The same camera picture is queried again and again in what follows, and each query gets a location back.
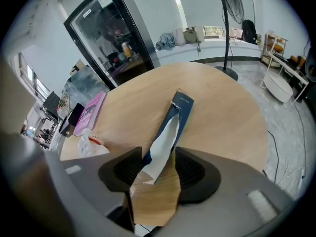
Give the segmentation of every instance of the blue cloth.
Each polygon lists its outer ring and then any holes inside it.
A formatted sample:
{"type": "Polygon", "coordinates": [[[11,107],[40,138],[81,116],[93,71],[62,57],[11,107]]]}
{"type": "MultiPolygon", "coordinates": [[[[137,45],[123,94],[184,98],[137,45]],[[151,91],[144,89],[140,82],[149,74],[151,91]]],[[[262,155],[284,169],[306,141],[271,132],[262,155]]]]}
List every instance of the blue cloth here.
{"type": "Polygon", "coordinates": [[[174,36],[172,33],[163,34],[160,36],[160,40],[156,43],[158,50],[171,49],[175,46],[174,36]]]}

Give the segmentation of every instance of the torn white paper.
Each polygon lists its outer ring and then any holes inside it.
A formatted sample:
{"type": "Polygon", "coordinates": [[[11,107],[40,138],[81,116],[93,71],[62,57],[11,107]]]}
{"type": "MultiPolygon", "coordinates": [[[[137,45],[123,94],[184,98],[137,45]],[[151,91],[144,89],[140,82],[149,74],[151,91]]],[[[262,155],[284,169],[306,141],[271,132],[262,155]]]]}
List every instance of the torn white paper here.
{"type": "Polygon", "coordinates": [[[152,161],[146,165],[142,171],[149,174],[152,177],[152,180],[144,182],[144,184],[155,184],[169,159],[171,148],[176,140],[178,130],[179,114],[168,121],[160,136],[150,147],[152,161]]]}

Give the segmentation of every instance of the plastic bag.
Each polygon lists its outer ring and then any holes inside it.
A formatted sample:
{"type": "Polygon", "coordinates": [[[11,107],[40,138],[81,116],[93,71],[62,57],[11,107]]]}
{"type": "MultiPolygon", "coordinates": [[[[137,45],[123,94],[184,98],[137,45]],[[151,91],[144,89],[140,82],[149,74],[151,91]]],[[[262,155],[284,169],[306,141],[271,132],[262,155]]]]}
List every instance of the plastic bag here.
{"type": "Polygon", "coordinates": [[[82,131],[82,136],[78,142],[78,150],[82,158],[103,155],[110,152],[103,146],[101,138],[92,135],[91,130],[87,128],[82,131]]]}

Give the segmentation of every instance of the light wood tabletop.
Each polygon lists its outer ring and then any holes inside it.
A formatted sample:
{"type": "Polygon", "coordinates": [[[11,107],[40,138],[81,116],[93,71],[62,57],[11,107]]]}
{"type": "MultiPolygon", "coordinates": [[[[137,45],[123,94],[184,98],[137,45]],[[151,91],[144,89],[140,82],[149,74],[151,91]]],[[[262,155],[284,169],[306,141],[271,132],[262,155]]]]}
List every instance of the light wood tabletop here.
{"type": "MultiPolygon", "coordinates": [[[[260,109],[240,84],[200,63],[176,63],[146,72],[110,91],[93,133],[110,153],[141,146],[143,156],[177,89],[194,99],[177,146],[245,162],[262,171],[268,135],[260,109]]],[[[79,158],[77,142],[65,140],[61,160],[79,158]]],[[[175,213],[180,193],[174,154],[155,185],[141,173],[131,187],[135,223],[163,226],[175,213]]]]}

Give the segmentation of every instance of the window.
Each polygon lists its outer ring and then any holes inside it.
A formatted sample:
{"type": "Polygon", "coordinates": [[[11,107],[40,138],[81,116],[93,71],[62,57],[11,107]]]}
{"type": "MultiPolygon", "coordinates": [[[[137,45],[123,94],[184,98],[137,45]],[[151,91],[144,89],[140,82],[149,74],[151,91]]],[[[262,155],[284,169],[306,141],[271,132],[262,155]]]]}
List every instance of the window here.
{"type": "MultiPolygon", "coordinates": [[[[204,26],[204,35],[206,39],[218,39],[219,36],[225,34],[225,27],[222,26],[204,26]]],[[[241,40],[242,30],[236,28],[229,28],[229,36],[241,40]]]]}
{"type": "Polygon", "coordinates": [[[31,67],[26,63],[23,55],[19,53],[19,68],[21,72],[21,77],[25,83],[30,87],[34,94],[44,102],[49,96],[49,90],[44,86],[44,84],[38,79],[37,75],[31,69],[31,67]]]}

